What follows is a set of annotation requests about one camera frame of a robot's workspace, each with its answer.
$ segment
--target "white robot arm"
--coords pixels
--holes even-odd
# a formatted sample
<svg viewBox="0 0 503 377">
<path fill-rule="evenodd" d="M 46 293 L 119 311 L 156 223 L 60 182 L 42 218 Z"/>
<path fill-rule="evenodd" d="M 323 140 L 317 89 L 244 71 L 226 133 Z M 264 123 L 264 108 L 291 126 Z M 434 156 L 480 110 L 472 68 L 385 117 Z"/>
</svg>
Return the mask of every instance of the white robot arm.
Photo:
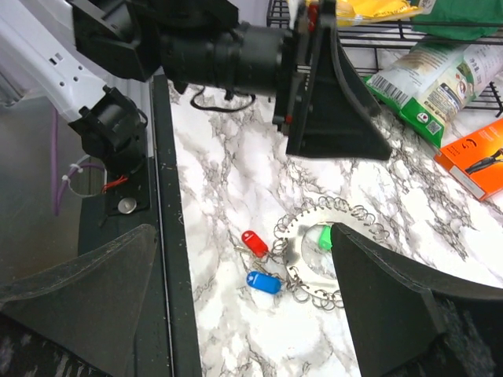
<svg viewBox="0 0 503 377">
<path fill-rule="evenodd" d="M 106 83 L 78 62 L 19 1 L 0 2 L 0 49 L 30 75 L 68 121 L 93 108 Z"/>
</svg>

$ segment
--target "robotic arm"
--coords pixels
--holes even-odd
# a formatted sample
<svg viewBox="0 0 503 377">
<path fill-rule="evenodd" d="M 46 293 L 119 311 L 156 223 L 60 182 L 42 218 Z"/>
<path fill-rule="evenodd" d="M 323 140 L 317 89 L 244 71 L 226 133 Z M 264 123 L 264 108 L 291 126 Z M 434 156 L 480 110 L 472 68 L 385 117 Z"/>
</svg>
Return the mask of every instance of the robotic arm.
<svg viewBox="0 0 503 377">
<path fill-rule="evenodd" d="M 340 47 L 335 0 L 300 6 L 293 30 L 240 24 L 227 0 L 68 4 L 76 49 L 115 76 L 145 82 L 162 67 L 180 93 L 193 83 L 222 88 L 227 99 L 276 97 L 273 123 L 288 136 L 290 155 L 391 154 L 374 126 L 379 105 Z M 0 2 L 0 48 L 40 83 L 110 179 L 145 175 L 145 115 L 80 64 L 20 0 Z"/>
</svg>

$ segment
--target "black cable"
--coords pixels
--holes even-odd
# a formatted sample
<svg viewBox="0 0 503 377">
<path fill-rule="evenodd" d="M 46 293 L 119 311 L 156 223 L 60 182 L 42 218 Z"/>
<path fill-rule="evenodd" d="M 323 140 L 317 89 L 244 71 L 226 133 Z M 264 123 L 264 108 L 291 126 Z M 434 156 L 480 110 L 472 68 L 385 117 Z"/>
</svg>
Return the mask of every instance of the black cable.
<svg viewBox="0 0 503 377">
<path fill-rule="evenodd" d="M 257 99 L 256 95 L 250 94 L 250 102 L 248 102 L 246 105 L 241 106 L 240 108 L 219 108 L 217 106 L 208 106 L 204 107 L 196 103 L 196 98 L 200 97 L 203 95 L 204 91 L 206 90 L 206 86 L 203 86 L 203 89 L 201 89 L 199 92 L 194 94 L 192 97 L 192 100 L 190 100 L 190 105 L 193 108 L 196 108 L 197 110 L 205 110 L 207 112 L 224 112 L 226 114 L 230 114 L 232 112 L 240 112 L 242 110 L 245 110 L 246 108 L 249 108 L 255 103 L 255 100 Z"/>
</svg>

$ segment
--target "green package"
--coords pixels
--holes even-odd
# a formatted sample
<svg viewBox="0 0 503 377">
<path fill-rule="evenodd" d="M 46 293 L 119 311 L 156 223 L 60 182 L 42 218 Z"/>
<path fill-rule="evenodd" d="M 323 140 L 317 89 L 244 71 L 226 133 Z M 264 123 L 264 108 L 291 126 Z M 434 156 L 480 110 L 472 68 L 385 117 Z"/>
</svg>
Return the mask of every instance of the green package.
<svg viewBox="0 0 503 377">
<path fill-rule="evenodd" d="M 443 38 L 473 41 L 496 33 L 497 27 L 449 26 L 434 24 L 414 24 L 458 22 L 470 24 L 500 24 L 503 20 L 503 0 L 412 0 L 411 5 L 424 9 L 421 15 L 412 19 L 413 30 Z"/>
<path fill-rule="evenodd" d="M 420 42 L 366 84 L 418 134 L 441 147 L 456 114 L 502 68 L 503 46 Z"/>
</svg>

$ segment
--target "white marble surface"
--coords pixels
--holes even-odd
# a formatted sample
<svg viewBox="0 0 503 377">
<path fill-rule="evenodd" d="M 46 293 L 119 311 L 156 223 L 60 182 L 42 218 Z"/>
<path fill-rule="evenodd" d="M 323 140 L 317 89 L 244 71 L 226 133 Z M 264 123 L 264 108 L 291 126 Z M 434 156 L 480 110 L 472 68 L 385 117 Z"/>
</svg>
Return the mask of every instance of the white marble surface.
<svg viewBox="0 0 503 377">
<path fill-rule="evenodd" d="M 236 252 L 244 230 L 271 244 L 279 217 L 305 198 L 341 196 L 391 230 L 396 250 L 455 276 L 503 287 L 503 194 L 473 199 L 424 151 L 418 136 L 385 112 L 387 162 L 317 161 L 285 156 L 259 98 L 232 115 L 199 112 L 172 92 L 182 206 L 204 375 L 359 376 L 343 309 L 327 313 L 246 285 L 250 260 Z M 207 90 L 206 104 L 223 104 Z M 454 133 L 491 122 L 466 112 Z M 281 271 L 277 265 L 271 270 Z"/>
</svg>

